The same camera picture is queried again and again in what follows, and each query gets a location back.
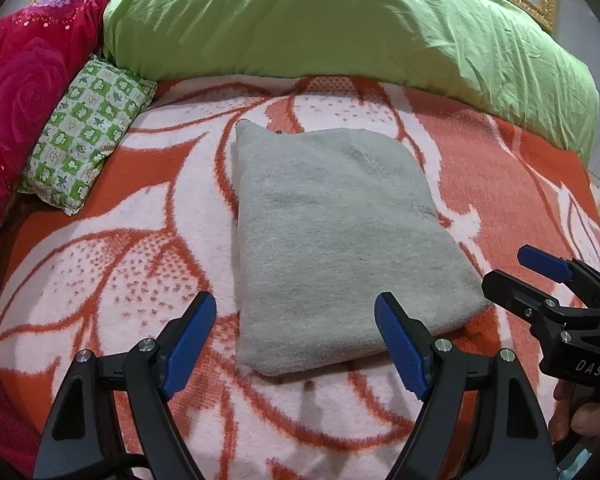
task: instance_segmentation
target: green bedding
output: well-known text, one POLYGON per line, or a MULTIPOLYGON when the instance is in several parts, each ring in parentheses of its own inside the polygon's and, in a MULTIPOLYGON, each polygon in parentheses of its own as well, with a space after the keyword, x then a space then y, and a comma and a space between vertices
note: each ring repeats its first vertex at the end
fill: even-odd
POLYGON ((163 80, 360 75, 465 102, 586 163, 587 67, 505 0, 112 0, 105 52, 163 80))

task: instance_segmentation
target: human hand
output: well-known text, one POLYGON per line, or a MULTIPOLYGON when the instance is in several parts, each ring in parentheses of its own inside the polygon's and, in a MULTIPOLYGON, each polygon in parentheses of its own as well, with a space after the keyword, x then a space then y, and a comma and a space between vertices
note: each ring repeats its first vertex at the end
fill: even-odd
POLYGON ((558 401, 554 416, 549 421, 552 442, 558 442, 569 434, 569 428, 582 436, 600 436, 600 402, 588 402, 571 417, 569 405, 575 384, 558 381, 554 399, 558 401))

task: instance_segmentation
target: gray fabric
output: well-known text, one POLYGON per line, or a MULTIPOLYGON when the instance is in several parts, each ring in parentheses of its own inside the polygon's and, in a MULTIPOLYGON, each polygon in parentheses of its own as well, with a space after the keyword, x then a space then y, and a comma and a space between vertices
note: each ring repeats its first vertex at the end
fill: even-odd
POLYGON ((488 306, 399 142, 366 130, 277 135, 247 120, 236 131, 242 364, 279 375, 383 351, 384 291, 434 334, 488 306))

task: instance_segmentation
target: orange and white blanket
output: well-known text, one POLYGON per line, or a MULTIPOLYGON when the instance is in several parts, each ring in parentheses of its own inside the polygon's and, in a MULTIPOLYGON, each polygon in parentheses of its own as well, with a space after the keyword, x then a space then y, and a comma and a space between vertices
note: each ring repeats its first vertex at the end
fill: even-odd
MULTIPOLYGON (((520 267, 518 248, 530 243, 600 270, 596 207, 577 156, 458 102, 347 77, 202 78, 161 84, 158 94, 80 214, 39 206, 2 236, 0 376, 38 428, 77 350, 126 351, 209 290, 218 322, 170 403, 205 477, 385 477, 420 407, 387 357, 278 380, 236 364, 230 145, 240 118, 293 134, 344 126, 397 138, 481 274, 499 267, 574 304, 564 286, 520 267)), ((525 323, 492 306, 450 336, 467 351, 513 348, 550 415, 554 380, 539 373, 525 323)), ((138 451, 122 398, 120 412, 138 451)))

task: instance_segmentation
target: blue gripper pad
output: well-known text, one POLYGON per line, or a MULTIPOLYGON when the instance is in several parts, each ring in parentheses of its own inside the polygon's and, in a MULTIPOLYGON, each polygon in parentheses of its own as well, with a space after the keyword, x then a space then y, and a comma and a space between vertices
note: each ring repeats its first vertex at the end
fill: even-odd
POLYGON ((167 400, 171 400, 187 385, 215 322, 216 300, 207 294, 167 357, 166 373, 160 389, 167 400))
POLYGON ((530 245, 520 247, 518 262, 523 267, 554 280, 555 283, 569 282, 573 277, 567 262, 530 245))
POLYGON ((376 298, 374 308, 376 325, 386 349, 394 362, 395 369, 404 387, 423 400, 429 393, 429 384, 424 377, 422 356, 402 328, 394 311, 382 294, 376 298))

